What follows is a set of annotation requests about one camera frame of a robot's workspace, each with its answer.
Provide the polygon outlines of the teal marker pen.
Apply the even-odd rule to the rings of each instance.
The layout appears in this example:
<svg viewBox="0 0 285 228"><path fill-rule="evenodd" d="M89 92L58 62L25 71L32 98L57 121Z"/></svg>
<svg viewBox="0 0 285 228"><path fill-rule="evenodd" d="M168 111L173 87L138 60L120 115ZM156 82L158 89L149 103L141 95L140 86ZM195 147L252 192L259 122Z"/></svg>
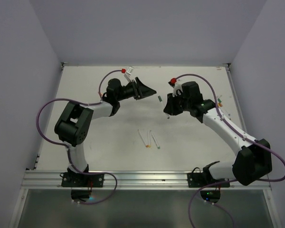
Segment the teal marker pen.
<svg viewBox="0 0 285 228"><path fill-rule="evenodd" d="M158 96L158 100L159 100L159 102L160 102L162 108L164 109L164 108L165 108L165 105L164 105L164 102L163 102L162 97L161 97L160 95ZM165 113L165 112L163 112L163 113L165 114L165 116L166 116L167 119L170 119L170 116L169 116L167 113Z"/></svg>

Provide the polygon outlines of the green marker pen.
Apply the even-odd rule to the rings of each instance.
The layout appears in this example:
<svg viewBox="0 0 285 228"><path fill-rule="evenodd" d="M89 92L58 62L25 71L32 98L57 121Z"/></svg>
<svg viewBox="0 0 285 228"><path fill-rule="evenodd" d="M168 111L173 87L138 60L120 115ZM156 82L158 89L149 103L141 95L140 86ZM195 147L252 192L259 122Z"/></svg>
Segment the green marker pen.
<svg viewBox="0 0 285 228"><path fill-rule="evenodd" d="M151 133L151 136L152 136L152 138L153 138L153 140L154 140L154 143L155 143L155 145L156 145L156 148L157 148L157 149L160 149L161 147L160 147L160 145L159 145L159 143L158 143L158 141L157 141L157 139L156 139L154 133L153 133L152 131L150 131L150 133Z"/></svg>

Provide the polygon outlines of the yellow marker pen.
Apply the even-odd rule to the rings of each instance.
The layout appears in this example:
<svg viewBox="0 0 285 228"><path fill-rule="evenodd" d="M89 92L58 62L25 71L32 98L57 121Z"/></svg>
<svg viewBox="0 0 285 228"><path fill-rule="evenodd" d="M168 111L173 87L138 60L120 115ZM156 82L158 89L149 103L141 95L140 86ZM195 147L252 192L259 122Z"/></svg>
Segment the yellow marker pen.
<svg viewBox="0 0 285 228"><path fill-rule="evenodd" d="M151 130L147 130L147 147L152 147L152 133Z"/></svg>

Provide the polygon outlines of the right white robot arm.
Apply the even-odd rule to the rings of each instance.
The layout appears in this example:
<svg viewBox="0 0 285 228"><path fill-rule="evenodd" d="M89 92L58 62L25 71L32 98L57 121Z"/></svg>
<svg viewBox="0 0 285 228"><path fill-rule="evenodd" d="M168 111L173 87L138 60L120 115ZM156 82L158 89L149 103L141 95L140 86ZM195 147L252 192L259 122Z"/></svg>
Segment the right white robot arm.
<svg viewBox="0 0 285 228"><path fill-rule="evenodd" d="M191 116L212 129L236 156L232 162L215 161L206 165L200 174L194 175L194 179L210 187L224 179L237 180L247 186L272 171L268 141L257 140L244 133L217 110L212 100L203 99L199 85L195 81L181 82L173 78L169 84L173 92L167 95L167 104L163 111L171 116L189 112Z"/></svg>

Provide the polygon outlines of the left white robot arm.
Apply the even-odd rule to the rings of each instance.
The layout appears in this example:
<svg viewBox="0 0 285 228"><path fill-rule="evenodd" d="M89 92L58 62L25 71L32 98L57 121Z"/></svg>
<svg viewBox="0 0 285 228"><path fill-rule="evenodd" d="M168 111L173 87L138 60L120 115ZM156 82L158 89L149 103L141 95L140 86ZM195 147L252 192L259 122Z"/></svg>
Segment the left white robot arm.
<svg viewBox="0 0 285 228"><path fill-rule="evenodd" d="M55 125L54 132L60 141L66 143L68 170L74 172L72 180L76 185L82 187L89 181L84 140L88 135L91 121L115 115L122 100L128 98L140 100L156 93L156 90L143 84L138 77L125 86L119 79L113 78L109 80L101 102L87 105L78 101L67 103Z"/></svg>

